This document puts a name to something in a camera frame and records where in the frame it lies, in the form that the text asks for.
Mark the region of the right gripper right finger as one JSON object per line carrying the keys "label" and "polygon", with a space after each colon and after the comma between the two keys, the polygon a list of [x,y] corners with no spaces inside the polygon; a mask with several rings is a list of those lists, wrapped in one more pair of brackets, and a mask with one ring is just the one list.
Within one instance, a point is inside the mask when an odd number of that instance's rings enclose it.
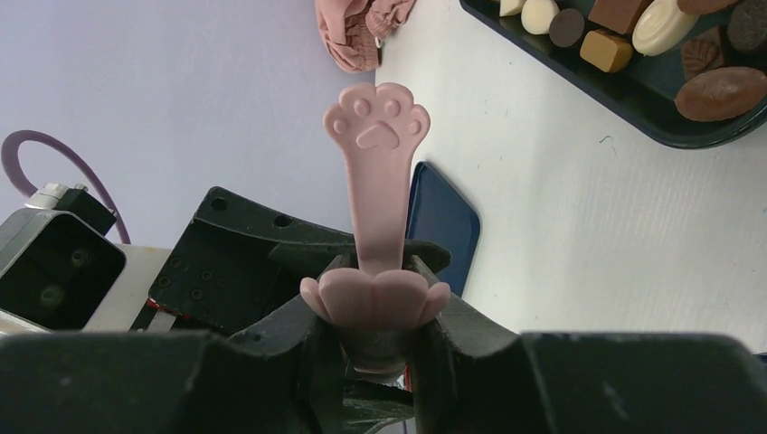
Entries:
{"label": "right gripper right finger", "polygon": [[725,335],[515,334],[452,297],[410,376],[420,433],[766,430],[766,360]]}

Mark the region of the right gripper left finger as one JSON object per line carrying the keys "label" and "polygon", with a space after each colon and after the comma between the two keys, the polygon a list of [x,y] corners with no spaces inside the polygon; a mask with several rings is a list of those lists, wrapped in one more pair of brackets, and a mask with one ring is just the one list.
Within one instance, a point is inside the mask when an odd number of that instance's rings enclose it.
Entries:
{"label": "right gripper left finger", "polygon": [[230,338],[19,334],[1,341],[4,433],[337,433],[343,363],[300,297]]}

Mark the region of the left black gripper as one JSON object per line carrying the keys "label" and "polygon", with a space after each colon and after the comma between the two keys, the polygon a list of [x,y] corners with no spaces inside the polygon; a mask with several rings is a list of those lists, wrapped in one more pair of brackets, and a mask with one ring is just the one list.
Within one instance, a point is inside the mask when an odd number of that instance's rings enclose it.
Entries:
{"label": "left black gripper", "polygon": [[148,295],[157,305],[223,335],[298,294],[339,255],[351,233],[292,217],[220,186],[201,201]]}

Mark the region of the pink cat paw tongs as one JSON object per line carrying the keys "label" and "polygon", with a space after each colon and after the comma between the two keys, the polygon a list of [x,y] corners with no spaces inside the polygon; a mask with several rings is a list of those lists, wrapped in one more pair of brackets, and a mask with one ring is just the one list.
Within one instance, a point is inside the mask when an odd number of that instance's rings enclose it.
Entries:
{"label": "pink cat paw tongs", "polygon": [[324,116],[346,162],[357,266],[303,278],[300,295],[370,381],[402,375],[414,332],[450,299],[448,284],[402,266],[412,158],[430,124],[427,110],[396,83],[354,85]]}

